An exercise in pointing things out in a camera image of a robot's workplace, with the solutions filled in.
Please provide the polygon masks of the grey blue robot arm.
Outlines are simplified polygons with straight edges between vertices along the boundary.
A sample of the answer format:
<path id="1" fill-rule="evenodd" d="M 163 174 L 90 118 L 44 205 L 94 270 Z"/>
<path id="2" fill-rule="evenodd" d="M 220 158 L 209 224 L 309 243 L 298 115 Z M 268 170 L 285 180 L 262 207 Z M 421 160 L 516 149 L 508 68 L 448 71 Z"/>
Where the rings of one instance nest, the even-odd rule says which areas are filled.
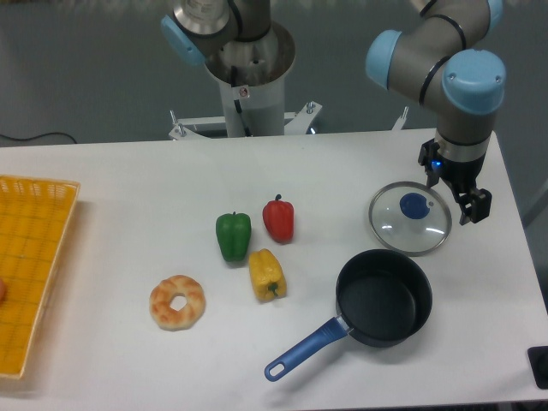
<path id="1" fill-rule="evenodd" d="M 410 34 L 387 30 L 369 47 L 366 75 L 438 117 L 435 137 L 420 148 L 427 186 L 445 183 L 462 223 L 491 210 L 491 193 L 476 183 L 503 102 L 502 60 L 475 45 L 499 22 L 499 1 L 421 1 L 422 24 Z M 284 80 L 295 42 L 271 18 L 267 1 L 182 1 L 160 23 L 172 50 L 204 66 L 221 92 L 231 137 L 280 135 Z"/>

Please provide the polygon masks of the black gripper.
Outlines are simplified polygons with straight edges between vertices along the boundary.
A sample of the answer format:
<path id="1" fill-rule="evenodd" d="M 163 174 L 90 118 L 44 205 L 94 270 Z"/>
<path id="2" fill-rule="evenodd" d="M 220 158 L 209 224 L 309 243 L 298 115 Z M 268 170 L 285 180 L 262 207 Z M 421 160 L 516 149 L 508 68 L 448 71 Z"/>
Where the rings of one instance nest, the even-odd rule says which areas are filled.
<path id="1" fill-rule="evenodd" d="M 442 180 L 450 188 L 461 209 L 460 225 L 479 223 L 490 215 L 491 193 L 476 185 L 484 160 L 484 153 L 473 160 L 450 159 L 434 139 L 420 148 L 418 162 L 424 167 L 426 186 L 433 188 Z"/>

